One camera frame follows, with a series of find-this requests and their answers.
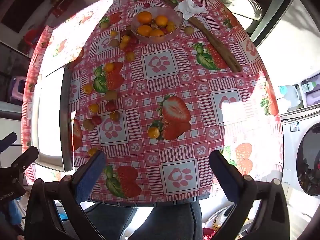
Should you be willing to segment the clear glass fruit bowl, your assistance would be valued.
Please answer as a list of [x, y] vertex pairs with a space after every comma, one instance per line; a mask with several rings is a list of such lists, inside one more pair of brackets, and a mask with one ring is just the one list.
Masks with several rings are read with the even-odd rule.
[[140, 8], [131, 21], [131, 31], [143, 43], [158, 44], [173, 40], [183, 23], [181, 12], [167, 7]]

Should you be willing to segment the red strawberry pattern tablecloth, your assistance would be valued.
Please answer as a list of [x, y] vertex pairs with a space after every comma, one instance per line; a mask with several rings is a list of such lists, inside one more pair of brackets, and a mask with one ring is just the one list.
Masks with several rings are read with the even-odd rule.
[[[34, 87], [40, 75], [71, 71], [68, 96], [73, 167], [96, 149], [106, 168], [89, 199], [124, 206], [176, 204], [208, 197], [220, 189], [209, 166], [219, 150], [242, 174], [256, 180], [283, 170], [283, 135], [274, 91], [258, 51], [219, 0], [193, 0], [208, 13], [197, 19], [234, 55], [242, 71], [233, 73], [203, 33], [182, 30], [171, 41], [109, 46], [112, 30], [127, 39], [126, 28], [140, 8], [164, 7], [160, 0], [101, 0], [56, 28], [45, 27], [35, 47], [22, 107], [22, 148], [31, 144]], [[107, 29], [99, 24], [110, 22]], [[106, 63], [114, 70], [106, 72]], [[105, 93], [115, 90], [119, 121], [110, 119]], [[91, 119], [95, 128], [85, 130]], [[33, 164], [25, 173], [32, 184], [60, 180], [64, 172]]]

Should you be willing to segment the grey shallow cardboard tray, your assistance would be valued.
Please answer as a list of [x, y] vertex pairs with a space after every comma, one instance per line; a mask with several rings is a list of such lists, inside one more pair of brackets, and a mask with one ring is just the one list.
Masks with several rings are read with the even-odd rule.
[[31, 144], [39, 150], [35, 163], [60, 172], [73, 169], [68, 127], [70, 84], [71, 71], [62, 67], [40, 75], [33, 94]]

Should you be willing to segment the crumpled white tissue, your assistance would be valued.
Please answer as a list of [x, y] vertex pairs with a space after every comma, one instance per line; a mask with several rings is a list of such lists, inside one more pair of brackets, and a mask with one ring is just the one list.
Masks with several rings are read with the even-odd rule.
[[181, 12], [185, 21], [189, 20], [195, 14], [208, 13], [206, 7], [196, 5], [192, 0], [183, 0], [176, 5], [175, 11]]

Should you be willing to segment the yellow cherry tomato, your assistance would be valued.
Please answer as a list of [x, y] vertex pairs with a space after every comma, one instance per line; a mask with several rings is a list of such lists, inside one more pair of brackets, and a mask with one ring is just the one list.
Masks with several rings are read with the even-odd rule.
[[114, 63], [106, 63], [104, 66], [104, 70], [106, 72], [111, 72], [112, 70], [114, 70]]
[[111, 33], [110, 33], [110, 35], [111, 35], [112, 37], [115, 37], [115, 36], [117, 36], [117, 32], [116, 32], [115, 30], [112, 30]]

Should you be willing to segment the orange cherry tomato with stem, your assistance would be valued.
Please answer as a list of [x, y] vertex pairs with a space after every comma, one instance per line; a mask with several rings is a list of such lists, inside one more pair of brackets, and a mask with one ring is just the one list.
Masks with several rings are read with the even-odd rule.
[[110, 119], [112, 121], [119, 121], [120, 119], [120, 113], [118, 111], [113, 111], [110, 113]]

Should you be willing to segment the brown longan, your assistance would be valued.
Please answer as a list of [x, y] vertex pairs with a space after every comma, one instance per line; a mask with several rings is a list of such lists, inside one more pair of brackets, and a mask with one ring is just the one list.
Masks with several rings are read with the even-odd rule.
[[113, 48], [117, 48], [119, 46], [120, 42], [118, 39], [111, 39], [109, 42], [109, 46], [113, 47]]
[[110, 22], [102, 22], [99, 24], [101, 29], [107, 29], [110, 26]]
[[83, 127], [85, 130], [92, 131], [95, 128], [91, 119], [86, 119], [83, 121]]

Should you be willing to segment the orange kumquat left in bowl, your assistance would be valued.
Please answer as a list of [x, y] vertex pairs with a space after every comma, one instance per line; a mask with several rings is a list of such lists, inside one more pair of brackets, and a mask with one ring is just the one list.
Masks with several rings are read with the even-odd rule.
[[153, 31], [152, 27], [149, 25], [140, 25], [137, 28], [137, 33], [144, 37], [149, 37], [150, 33]]

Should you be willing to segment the red cherry tomato cluster front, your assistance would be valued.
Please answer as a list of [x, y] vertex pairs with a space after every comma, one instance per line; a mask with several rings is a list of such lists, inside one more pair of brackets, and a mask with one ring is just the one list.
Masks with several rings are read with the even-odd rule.
[[123, 49], [123, 51], [127, 54], [127, 53], [131, 53], [134, 50], [134, 45], [133, 44], [127, 44], [125, 46], [125, 48]]

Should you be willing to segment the orange kumquat right in bowl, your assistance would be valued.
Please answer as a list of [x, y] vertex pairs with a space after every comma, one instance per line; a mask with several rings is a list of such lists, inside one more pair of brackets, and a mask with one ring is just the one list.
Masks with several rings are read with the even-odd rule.
[[158, 27], [164, 28], [167, 26], [168, 18], [165, 15], [158, 15], [155, 18], [155, 23]]

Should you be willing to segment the orange kumquat front in bowl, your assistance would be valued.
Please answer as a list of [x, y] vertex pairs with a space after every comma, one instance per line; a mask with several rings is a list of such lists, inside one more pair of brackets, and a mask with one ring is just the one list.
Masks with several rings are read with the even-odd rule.
[[163, 36], [164, 32], [161, 29], [152, 29], [152, 31], [150, 31], [150, 37], [158, 37], [158, 36]]

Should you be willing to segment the brown longan fruit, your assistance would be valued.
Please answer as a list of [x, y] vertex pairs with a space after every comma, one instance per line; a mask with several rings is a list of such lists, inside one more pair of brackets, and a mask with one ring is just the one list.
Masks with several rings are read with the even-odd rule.
[[115, 90], [108, 90], [105, 93], [106, 101], [115, 101], [118, 98], [118, 93]]

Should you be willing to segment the orange kumquat top in bowl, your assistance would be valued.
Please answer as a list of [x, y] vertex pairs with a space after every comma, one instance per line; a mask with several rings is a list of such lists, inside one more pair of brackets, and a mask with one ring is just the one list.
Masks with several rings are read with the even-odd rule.
[[149, 24], [152, 21], [152, 14], [149, 11], [142, 11], [136, 15], [140, 24]]

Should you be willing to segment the olive green cherry tomato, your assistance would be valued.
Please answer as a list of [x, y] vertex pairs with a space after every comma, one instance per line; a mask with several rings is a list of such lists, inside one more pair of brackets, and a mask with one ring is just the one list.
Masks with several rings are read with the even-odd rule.
[[126, 61], [128, 62], [133, 62], [135, 60], [135, 54], [132, 51], [129, 51], [128, 53], [126, 53]]

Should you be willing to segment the white washing machine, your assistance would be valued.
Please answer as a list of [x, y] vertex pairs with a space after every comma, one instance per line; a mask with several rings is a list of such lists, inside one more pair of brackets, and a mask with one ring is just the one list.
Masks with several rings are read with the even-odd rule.
[[282, 182], [319, 198], [319, 111], [282, 123], [284, 162]]

